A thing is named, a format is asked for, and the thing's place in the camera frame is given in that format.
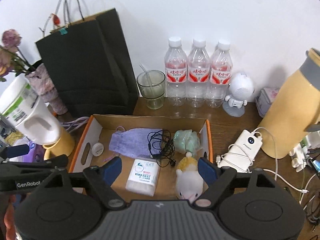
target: white plush toy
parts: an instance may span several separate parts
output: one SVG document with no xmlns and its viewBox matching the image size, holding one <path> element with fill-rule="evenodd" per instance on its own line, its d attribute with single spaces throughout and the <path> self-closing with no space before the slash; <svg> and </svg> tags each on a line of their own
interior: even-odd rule
<svg viewBox="0 0 320 240">
<path fill-rule="evenodd" d="M 176 194 L 179 199 L 188 199 L 193 203 L 203 191 L 203 179 L 200 176 L 196 159 L 187 153 L 177 166 Z"/>
</svg>

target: astronaut figurine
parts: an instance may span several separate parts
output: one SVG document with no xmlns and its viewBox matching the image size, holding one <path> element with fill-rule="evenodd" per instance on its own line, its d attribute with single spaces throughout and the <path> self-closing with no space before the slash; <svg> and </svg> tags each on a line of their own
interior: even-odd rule
<svg viewBox="0 0 320 240">
<path fill-rule="evenodd" d="M 248 104 L 247 99 L 254 92 L 253 82 L 245 73 L 236 73 L 230 80 L 229 91 L 230 95 L 224 98 L 222 107 L 229 115 L 240 117 Z"/>
</svg>

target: yellow mug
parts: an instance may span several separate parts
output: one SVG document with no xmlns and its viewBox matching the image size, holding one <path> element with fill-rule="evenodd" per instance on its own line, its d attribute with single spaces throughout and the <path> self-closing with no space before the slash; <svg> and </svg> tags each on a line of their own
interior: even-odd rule
<svg viewBox="0 0 320 240">
<path fill-rule="evenodd" d="M 43 145 L 43 148 L 46 150 L 44 153 L 44 160 L 50 159 L 51 154 L 54 156 L 62 154 L 69 156 L 72 153 L 75 144 L 75 140 L 72 136 L 62 127 L 61 137 L 57 142 Z"/>
</svg>

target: open cardboard tray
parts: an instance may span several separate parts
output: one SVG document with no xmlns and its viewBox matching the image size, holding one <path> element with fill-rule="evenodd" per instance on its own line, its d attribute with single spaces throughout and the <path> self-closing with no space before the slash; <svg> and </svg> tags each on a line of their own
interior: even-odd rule
<svg viewBox="0 0 320 240">
<path fill-rule="evenodd" d="M 198 151 L 198 157 L 202 157 L 204 152 L 207 152 L 209 161 L 213 162 L 213 151 L 211 142 L 210 124 L 207 119 L 203 118 L 168 118 L 165 116 L 124 116 L 124 115 L 99 115 L 94 114 L 90 117 L 87 126 L 80 138 L 75 155 L 72 159 L 69 172 L 80 172 L 83 169 L 92 166 L 102 166 L 105 164 L 104 160 L 114 156 L 116 153 L 109 151 L 109 143 L 112 134 L 117 127 L 122 126 L 126 130 L 133 128 L 159 128 L 167 129 L 171 132 L 173 137 L 177 130 L 192 129 L 196 131 L 202 149 Z M 100 142 L 104 145 L 102 155 L 95 157 L 91 153 L 92 146 Z M 112 189 L 116 191 L 120 197 L 126 202 L 132 199 L 162 199 L 172 200 L 176 199 L 175 182 L 176 172 L 175 168 L 170 165 L 160 168 L 158 183 L 153 197 L 146 195 L 139 195 L 129 192 L 125 189 L 129 173 L 131 171 L 134 159 L 126 156 L 120 156 L 122 159 L 122 172 L 116 181 L 112 184 Z M 175 152 L 174 159 L 177 164 L 184 157 L 184 155 Z"/>
</svg>

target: red and white label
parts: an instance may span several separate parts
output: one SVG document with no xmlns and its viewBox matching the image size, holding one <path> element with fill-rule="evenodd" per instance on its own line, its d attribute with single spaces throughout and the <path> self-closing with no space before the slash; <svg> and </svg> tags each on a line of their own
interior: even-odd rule
<svg viewBox="0 0 320 240">
<path fill-rule="evenodd" d="M 209 69 L 190 67 L 188 69 L 188 80 L 190 82 L 207 82 L 209 80 Z"/>
<path fill-rule="evenodd" d="M 221 71 L 211 68 L 210 82 L 213 84 L 228 84 L 231 76 L 231 71 Z"/>
<path fill-rule="evenodd" d="M 165 68 L 165 75 L 170 83 L 182 83 L 187 80 L 187 68 Z"/>
</svg>

